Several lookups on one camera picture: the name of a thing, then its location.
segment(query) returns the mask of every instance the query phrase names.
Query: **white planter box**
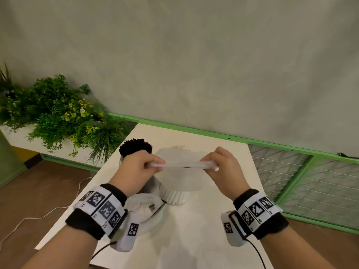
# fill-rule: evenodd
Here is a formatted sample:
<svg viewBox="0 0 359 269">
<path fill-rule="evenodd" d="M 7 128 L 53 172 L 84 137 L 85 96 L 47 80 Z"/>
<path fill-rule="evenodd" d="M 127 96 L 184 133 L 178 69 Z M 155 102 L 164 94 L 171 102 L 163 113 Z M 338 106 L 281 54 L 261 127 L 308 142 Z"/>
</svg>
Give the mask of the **white planter box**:
<svg viewBox="0 0 359 269">
<path fill-rule="evenodd" d="M 65 140 L 62 143 L 62 149 L 56 150 L 54 153 L 50 153 L 46 147 L 42 144 L 42 139 L 36 138 L 33 141 L 28 141 L 28 134 L 31 133 L 34 129 L 33 125 L 25 126 L 23 128 L 20 128 L 16 133 L 10 132 L 10 128 L 7 126 L 2 126 L 1 130 L 3 134 L 5 135 L 5 138 L 12 146 L 36 151 L 39 153 L 47 154 L 50 156 L 63 158 L 65 160 L 74 161 L 82 164 L 92 165 L 96 167 L 102 167 L 104 162 L 97 163 L 95 165 L 92 164 L 92 161 L 87 161 L 88 155 L 92 152 L 90 148 L 85 149 L 79 149 L 79 152 L 76 157 L 69 156 L 69 153 L 73 152 L 74 145 L 70 140 Z"/>
</svg>

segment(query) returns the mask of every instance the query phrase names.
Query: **brown floor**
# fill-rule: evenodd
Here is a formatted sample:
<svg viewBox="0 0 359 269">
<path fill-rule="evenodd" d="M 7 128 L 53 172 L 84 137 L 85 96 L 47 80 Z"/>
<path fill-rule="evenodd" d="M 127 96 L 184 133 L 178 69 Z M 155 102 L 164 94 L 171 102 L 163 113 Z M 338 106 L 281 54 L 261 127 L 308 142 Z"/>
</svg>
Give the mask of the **brown floor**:
<svg viewBox="0 0 359 269">
<path fill-rule="evenodd" d="M 68 206 L 89 171 L 42 161 L 0 189 L 0 240 L 25 217 L 42 217 Z M 81 189 L 89 180 L 82 182 Z M 19 269 L 65 209 L 42 220 L 25 220 L 2 244 L 0 268 Z M 359 268 L 359 236 L 289 220 L 291 226 L 337 269 Z"/>
</svg>

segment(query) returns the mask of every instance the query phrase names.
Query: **artificial plant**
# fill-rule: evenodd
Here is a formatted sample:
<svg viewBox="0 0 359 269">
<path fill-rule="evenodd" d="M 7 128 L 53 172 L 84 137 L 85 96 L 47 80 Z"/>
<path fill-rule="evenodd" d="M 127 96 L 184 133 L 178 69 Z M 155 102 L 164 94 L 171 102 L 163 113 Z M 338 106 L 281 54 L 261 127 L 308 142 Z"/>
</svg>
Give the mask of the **artificial plant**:
<svg viewBox="0 0 359 269">
<path fill-rule="evenodd" d="M 34 124 L 29 140 L 41 138 L 50 152 L 70 139 L 74 144 L 70 155 L 75 157 L 79 148 L 90 147 L 90 160 L 106 161 L 131 128 L 125 120 L 110 117 L 80 97 L 89 93 L 86 84 L 70 89 L 63 75 L 37 79 L 31 87 L 23 87 L 12 81 L 5 65 L 5 71 L 0 68 L 0 126 L 16 132 Z"/>
</svg>

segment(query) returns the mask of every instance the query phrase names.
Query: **white grid panel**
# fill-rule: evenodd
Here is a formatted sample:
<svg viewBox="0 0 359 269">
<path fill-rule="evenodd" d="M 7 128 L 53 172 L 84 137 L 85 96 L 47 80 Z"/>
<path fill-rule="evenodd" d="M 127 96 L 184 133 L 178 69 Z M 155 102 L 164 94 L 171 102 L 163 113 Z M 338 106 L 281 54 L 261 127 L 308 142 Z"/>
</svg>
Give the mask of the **white grid panel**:
<svg viewBox="0 0 359 269">
<path fill-rule="evenodd" d="M 322 159 L 281 207 L 287 212 L 359 229 L 359 164 Z"/>
<path fill-rule="evenodd" d="M 253 144 L 249 144 L 248 147 L 264 191 L 272 200 L 278 196 L 308 158 L 305 154 Z"/>
</svg>

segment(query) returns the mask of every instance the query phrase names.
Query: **brush bristles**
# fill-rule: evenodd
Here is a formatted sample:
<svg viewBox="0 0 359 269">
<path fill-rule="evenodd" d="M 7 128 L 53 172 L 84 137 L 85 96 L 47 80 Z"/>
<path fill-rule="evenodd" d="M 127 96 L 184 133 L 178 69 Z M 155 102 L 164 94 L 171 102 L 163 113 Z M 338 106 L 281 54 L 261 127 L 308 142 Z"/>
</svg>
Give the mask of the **brush bristles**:
<svg viewBox="0 0 359 269">
<path fill-rule="evenodd" d="M 152 145 L 145 142 L 144 139 L 127 140 L 119 147 L 119 153 L 123 158 L 140 150 L 146 150 L 149 154 L 152 153 Z"/>
</svg>

